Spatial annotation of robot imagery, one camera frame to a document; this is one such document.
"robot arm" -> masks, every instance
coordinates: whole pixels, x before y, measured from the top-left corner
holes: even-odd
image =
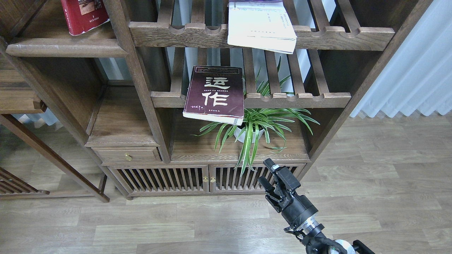
[[[275,179],[273,186],[265,177],[259,177],[258,181],[265,189],[265,198],[289,224],[284,231],[295,235],[306,246],[307,254],[375,254],[359,240],[351,245],[344,240],[334,241],[325,237],[322,233],[325,227],[315,219],[319,210],[306,196],[297,194],[296,189],[301,185],[290,170],[271,159],[266,159],[264,165]]]

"red book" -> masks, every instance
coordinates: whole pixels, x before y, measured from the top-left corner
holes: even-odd
[[[194,66],[183,116],[241,125],[244,117],[242,69]]]
[[[102,0],[61,0],[69,34],[80,35],[110,21]]]

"chinese characters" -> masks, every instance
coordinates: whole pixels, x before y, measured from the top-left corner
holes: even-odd
[[[226,85],[227,81],[228,81],[228,79],[223,78],[223,77],[214,77],[214,78],[206,77],[206,84],[204,85],[204,87],[220,88],[220,89],[223,89],[225,92],[227,92],[227,89],[230,88],[230,86]],[[211,94],[212,94],[212,92],[202,93],[202,95],[204,97],[206,97],[206,99],[204,100],[204,106],[207,106],[209,98],[213,99],[214,107],[218,106],[218,105],[227,106],[226,98],[229,97],[229,95],[218,94],[218,92],[215,92],[213,95],[211,95]]]

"white flower pot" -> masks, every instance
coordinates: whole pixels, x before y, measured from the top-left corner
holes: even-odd
[[[237,138],[237,136],[240,134],[241,131],[242,131],[242,129],[240,127],[237,127],[234,131],[234,136]],[[263,133],[264,133],[264,130],[259,131],[259,138],[262,137]],[[243,132],[242,135],[240,135],[240,137],[238,137],[237,140],[243,143],[245,141],[245,132]],[[256,137],[253,135],[253,139],[252,139],[251,143],[253,144],[255,141],[256,141]]]

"book cover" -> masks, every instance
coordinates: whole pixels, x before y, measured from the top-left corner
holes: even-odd
[[[194,66],[183,116],[241,125],[244,117],[242,69]]]
[[[282,1],[229,2],[228,44],[292,54],[296,42]]]
[[[80,35],[108,21],[102,0],[61,0],[70,35]]]

